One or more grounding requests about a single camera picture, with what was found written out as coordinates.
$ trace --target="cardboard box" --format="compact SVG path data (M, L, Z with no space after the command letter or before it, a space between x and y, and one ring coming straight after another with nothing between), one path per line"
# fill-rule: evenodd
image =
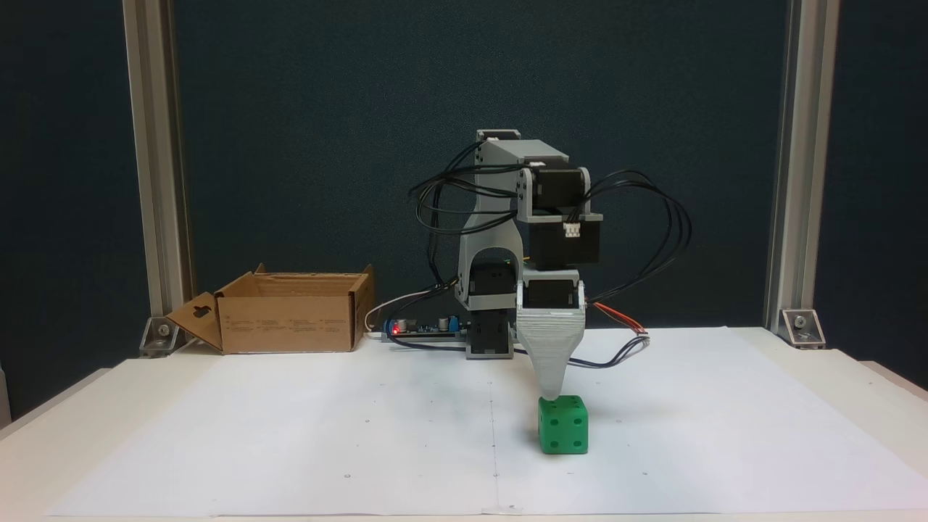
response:
M373 307L370 265L360 274L269 274L261 264L168 319L224 354L350 352Z

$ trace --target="dark blue wall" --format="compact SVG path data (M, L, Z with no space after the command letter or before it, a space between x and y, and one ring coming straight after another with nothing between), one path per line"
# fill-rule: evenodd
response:
M831 345L928 386L928 4L842 2L816 308Z
M785 6L179 2L200 289L261 261L373 263L383 297L422 287L426 234L406 189L475 129L508 127L594 177L641 169L690 210L687 256L611 304L654 326L760 324ZM581 271L596 293L644 264L663 217L640 194L594 208L606 214L602 263ZM443 245L449 273L457 246Z
M0 364L14 416L138 352L148 290L122 5L3 4Z

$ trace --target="red wire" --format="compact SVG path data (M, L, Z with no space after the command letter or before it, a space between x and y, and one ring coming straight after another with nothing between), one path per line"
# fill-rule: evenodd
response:
M606 314L607 316L609 316L610 318L612 318L612 319L614 319L614 320L617 320L617 321L623 323L625 326L631 328L631 329L634 330L635 332L637 332L637 333L645 333L645 332L646 332L644 326L642 326L640 322L638 322L638 321L636 321L636 320L634 320L634 319L628 317L626 314L624 314L624 313L622 313L622 312L620 312L620 311L618 311L618 310L616 310L616 309L614 309L614 308L607 307L606 305L603 305L602 303L593 303L593 305L594 305L596 308L598 308L599 311L601 311L602 313Z

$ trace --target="white table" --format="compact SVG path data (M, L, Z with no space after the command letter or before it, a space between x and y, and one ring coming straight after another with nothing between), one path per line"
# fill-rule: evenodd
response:
M921 390L905 389L838 350L799 351L760 328L735 332L788 374L830 403L923 476L928 476L928 401ZM48 506L69 490L154 414L165 411L179 394L220 356L191 347L167 359L131 359L110 372L82 382L70 397L28 423L0 432L0 521L52 520ZM295 517L310 520L319 517ZM373 517L339 516L339 522ZM443 520L463 516L431 517ZM578 518L561 516L559 518ZM841 512L787 515L586 515L590 519L667 521L767 520L928 520L928 511ZM84 522L94 518L69 517ZM235 520L260 518L235 517ZM200 520L198 518L102 518L108 522Z

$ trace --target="green cube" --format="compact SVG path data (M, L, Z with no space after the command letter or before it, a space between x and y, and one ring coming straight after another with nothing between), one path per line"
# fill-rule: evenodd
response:
M554 400L538 398L538 438L545 453L586 453L588 417L583 400L562 395Z

